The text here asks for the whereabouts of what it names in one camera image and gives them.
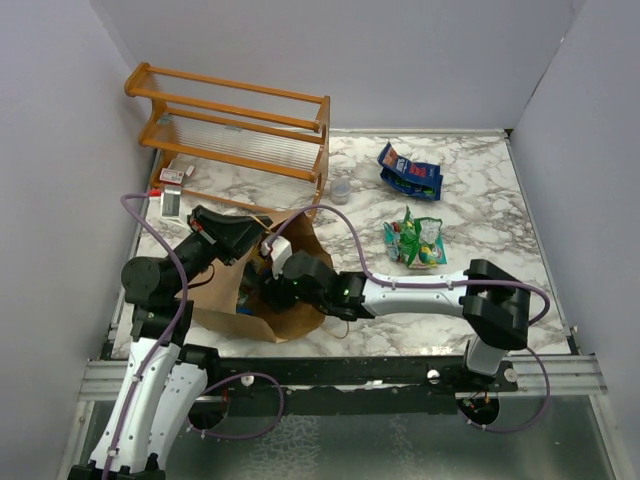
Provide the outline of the brown paper bag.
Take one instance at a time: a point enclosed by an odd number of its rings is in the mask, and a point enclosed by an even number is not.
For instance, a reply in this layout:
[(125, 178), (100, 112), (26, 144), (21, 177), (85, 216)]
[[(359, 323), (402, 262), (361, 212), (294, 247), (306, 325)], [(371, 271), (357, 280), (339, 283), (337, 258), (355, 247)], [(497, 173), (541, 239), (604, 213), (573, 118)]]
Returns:
[(193, 326), (267, 343), (300, 339), (321, 327), (327, 315), (313, 306), (299, 302), (276, 313), (260, 298), (257, 287), (243, 285), (249, 278), (249, 267), (264, 273), (271, 266), (259, 255), (259, 243), (266, 237), (267, 231), (260, 229), (250, 250), (232, 266), (214, 261), (213, 279), (189, 291), (188, 298), (194, 302)]

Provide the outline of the blue red chips bag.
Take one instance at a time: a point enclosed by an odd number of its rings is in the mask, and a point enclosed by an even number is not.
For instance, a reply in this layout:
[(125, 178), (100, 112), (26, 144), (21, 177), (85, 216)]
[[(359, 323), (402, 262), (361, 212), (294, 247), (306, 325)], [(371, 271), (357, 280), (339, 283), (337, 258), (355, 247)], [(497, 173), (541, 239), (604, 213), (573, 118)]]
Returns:
[(399, 155), (388, 142), (377, 158), (378, 164), (401, 180), (423, 187), (439, 188), (443, 175), (440, 167), (425, 162), (415, 162)]

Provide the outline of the green snack packet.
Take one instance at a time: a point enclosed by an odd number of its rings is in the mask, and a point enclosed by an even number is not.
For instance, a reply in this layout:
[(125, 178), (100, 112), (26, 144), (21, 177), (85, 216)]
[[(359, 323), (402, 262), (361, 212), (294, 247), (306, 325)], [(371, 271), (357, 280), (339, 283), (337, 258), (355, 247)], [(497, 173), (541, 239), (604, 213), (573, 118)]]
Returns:
[(398, 251), (401, 261), (412, 269), (427, 269), (447, 263), (441, 236), (442, 220), (416, 217), (409, 207), (399, 222)]

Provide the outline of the red white snack packets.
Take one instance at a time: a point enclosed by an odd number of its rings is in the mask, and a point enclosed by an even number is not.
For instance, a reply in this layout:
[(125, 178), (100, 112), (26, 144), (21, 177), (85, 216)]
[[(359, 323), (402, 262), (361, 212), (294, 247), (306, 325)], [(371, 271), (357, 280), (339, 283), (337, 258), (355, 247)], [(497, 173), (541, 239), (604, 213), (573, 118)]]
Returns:
[(392, 222), (383, 227), (384, 244), (392, 261), (410, 269), (430, 269), (447, 263), (439, 222)]

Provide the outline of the blue green chips bag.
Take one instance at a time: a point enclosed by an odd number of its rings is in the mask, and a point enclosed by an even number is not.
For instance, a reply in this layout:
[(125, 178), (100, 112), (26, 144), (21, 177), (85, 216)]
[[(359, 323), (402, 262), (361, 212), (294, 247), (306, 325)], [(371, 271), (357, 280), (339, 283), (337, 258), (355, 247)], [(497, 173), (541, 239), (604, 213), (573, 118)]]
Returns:
[(441, 199), (441, 187), (444, 179), (442, 175), (438, 176), (435, 186), (410, 183), (390, 170), (382, 170), (380, 177), (384, 183), (411, 198), (428, 201), (439, 201)]

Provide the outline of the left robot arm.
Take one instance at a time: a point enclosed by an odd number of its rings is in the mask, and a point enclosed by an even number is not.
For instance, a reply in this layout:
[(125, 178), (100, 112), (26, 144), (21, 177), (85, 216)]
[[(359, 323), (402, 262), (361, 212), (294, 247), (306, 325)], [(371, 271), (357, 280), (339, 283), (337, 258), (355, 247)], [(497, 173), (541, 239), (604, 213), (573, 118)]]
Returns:
[(133, 304), (132, 342), (109, 421), (89, 460), (71, 479), (163, 479), (166, 463), (199, 394), (214, 392), (221, 371), (215, 353), (184, 344), (194, 302), (191, 280), (216, 261), (232, 266), (259, 242), (272, 221), (264, 215), (226, 216), (197, 206), (189, 235), (170, 247), (157, 232), (163, 257), (136, 256), (121, 272)]

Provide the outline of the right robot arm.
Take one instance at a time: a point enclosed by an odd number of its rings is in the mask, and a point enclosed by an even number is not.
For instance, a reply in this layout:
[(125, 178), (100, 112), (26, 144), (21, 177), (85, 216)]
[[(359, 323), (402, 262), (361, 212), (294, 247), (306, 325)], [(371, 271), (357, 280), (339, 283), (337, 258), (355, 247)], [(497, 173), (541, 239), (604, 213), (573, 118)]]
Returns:
[(449, 275), (391, 277), (338, 273), (299, 251), (284, 261), (279, 272), (265, 274), (260, 297), (276, 313), (304, 303), (343, 321), (405, 313), (464, 319), (475, 336), (465, 350), (459, 378), (472, 391), (491, 384), (506, 354), (523, 350), (528, 343), (530, 292), (482, 259)]

